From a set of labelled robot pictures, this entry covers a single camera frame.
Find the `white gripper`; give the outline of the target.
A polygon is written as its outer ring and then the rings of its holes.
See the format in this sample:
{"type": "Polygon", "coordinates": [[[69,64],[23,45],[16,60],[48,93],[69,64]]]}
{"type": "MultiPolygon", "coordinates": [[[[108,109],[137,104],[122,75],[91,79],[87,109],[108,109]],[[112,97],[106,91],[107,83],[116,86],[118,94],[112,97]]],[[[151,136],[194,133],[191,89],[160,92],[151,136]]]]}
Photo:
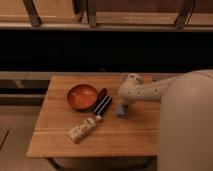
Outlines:
{"type": "MultiPolygon", "coordinates": [[[[94,110],[94,113],[96,115],[100,115],[102,113],[102,111],[107,107],[107,105],[112,101],[112,98],[110,96],[106,96],[106,95],[107,95],[107,89],[102,88],[100,90],[100,92],[98,93],[96,103],[94,104],[94,106],[92,108],[92,110],[94,110]]],[[[119,98],[119,106],[122,107],[122,108],[131,106],[134,103],[135,103],[134,100],[129,99],[127,97],[120,97],[119,98]]]]}

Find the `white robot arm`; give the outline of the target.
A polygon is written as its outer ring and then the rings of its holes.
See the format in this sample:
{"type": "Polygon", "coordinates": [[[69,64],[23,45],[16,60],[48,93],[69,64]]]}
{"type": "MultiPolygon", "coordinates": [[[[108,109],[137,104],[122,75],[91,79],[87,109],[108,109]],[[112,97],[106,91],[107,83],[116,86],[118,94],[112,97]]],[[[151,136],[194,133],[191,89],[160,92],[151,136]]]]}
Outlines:
{"type": "Polygon", "coordinates": [[[124,74],[123,83],[117,90],[118,105],[117,116],[125,116],[128,108],[137,101],[160,101],[167,87],[175,77],[166,78],[151,83],[144,83],[142,77],[136,73],[124,74]]]}

